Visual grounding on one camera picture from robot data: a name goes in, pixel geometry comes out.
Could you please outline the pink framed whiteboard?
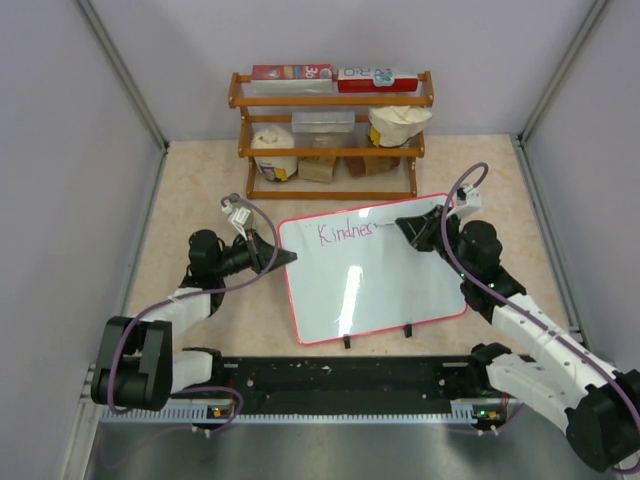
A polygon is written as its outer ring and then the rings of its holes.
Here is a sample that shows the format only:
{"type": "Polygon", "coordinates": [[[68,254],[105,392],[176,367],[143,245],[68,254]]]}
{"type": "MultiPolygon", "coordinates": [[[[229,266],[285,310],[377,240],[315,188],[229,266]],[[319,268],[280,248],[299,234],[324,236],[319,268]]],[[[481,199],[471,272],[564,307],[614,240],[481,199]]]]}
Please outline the pink framed whiteboard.
{"type": "Polygon", "coordinates": [[[445,198],[439,193],[282,221],[280,245],[298,255],[285,267],[298,341],[312,345],[462,315],[461,279],[450,266],[436,253],[414,250],[398,227],[374,226],[424,214],[445,198]]]}

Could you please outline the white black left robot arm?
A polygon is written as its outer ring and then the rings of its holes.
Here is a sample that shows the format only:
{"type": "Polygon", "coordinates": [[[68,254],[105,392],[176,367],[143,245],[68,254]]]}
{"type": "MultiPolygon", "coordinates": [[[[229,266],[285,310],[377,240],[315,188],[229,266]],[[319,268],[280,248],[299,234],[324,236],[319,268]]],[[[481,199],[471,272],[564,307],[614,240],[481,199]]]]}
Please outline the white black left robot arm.
{"type": "Polygon", "coordinates": [[[105,325],[91,399],[117,412],[158,411],[170,396],[195,387],[216,396],[227,374],[216,366],[215,349],[189,347],[174,351],[174,342],[192,325],[211,317],[231,289],[225,279],[251,270],[269,273],[293,263],[297,254],[269,244],[255,230],[225,244],[212,230],[199,230],[188,241],[189,263],[178,289],[149,307],[140,319],[114,316],[105,325]]]}

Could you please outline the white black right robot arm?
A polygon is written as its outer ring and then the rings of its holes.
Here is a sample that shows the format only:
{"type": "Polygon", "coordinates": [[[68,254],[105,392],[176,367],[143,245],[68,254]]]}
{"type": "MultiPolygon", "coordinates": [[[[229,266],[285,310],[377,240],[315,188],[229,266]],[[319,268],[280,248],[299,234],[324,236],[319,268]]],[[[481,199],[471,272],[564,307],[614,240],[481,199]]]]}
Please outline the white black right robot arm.
{"type": "Polygon", "coordinates": [[[466,380],[476,394],[495,390],[552,423],[574,453],[604,472],[639,451],[639,373],[599,359],[551,320],[501,264],[503,246],[485,221],[461,223],[438,205],[393,222],[418,252],[438,254],[461,278],[466,303],[527,350],[475,346],[466,380]]]}

